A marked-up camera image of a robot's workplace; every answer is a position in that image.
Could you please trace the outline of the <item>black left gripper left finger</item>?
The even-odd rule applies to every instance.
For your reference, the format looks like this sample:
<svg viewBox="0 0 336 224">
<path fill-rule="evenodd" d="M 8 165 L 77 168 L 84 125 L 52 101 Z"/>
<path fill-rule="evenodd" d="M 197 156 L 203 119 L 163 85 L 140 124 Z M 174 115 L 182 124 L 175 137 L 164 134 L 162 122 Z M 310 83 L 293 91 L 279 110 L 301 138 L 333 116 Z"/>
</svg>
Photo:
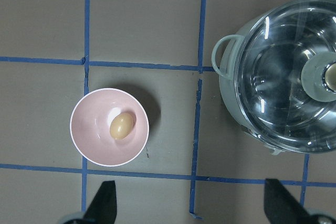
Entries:
<svg viewBox="0 0 336 224">
<path fill-rule="evenodd" d="M 115 223 L 117 195 L 115 181 L 104 181 L 83 216 L 84 223 Z"/>
</svg>

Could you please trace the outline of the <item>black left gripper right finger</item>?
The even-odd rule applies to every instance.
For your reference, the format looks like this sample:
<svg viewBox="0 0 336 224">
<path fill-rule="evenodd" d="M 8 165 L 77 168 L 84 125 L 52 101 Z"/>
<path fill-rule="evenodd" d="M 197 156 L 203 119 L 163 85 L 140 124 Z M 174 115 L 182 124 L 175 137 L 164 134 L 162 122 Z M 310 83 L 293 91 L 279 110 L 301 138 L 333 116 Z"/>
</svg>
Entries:
<svg viewBox="0 0 336 224">
<path fill-rule="evenodd" d="M 270 223 L 303 223 L 308 212 L 277 179 L 265 179 L 264 212 Z"/>
</svg>

